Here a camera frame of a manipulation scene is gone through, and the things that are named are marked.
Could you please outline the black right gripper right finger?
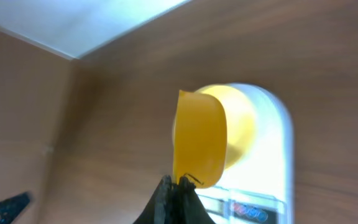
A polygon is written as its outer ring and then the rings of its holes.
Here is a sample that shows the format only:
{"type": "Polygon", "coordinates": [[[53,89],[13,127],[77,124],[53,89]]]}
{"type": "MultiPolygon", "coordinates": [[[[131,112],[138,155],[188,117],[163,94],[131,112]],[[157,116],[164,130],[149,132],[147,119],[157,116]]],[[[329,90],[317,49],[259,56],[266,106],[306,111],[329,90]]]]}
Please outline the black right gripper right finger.
{"type": "Polygon", "coordinates": [[[195,184],[185,176],[174,188],[174,223],[215,224],[197,196],[195,184]]]}

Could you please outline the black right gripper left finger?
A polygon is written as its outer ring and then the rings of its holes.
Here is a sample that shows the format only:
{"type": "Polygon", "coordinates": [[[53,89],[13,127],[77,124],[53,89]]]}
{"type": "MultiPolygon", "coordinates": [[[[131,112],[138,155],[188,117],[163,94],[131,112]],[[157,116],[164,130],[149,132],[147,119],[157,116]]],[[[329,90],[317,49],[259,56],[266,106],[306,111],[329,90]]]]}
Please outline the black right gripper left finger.
{"type": "Polygon", "coordinates": [[[134,224],[168,224],[172,222],[172,178],[161,178],[150,200],[134,224]]]}

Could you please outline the orange plastic scoop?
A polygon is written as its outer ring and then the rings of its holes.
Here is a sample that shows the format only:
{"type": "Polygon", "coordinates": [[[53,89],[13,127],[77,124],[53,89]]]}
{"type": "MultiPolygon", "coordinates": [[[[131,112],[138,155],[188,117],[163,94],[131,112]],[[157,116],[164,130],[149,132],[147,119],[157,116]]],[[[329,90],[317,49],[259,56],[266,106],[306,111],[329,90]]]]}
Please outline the orange plastic scoop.
{"type": "Polygon", "coordinates": [[[193,179],[207,189],[221,178],[227,148],[227,124],[220,101],[207,94],[180,90],[173,125],[173,178],[193,179]]]}

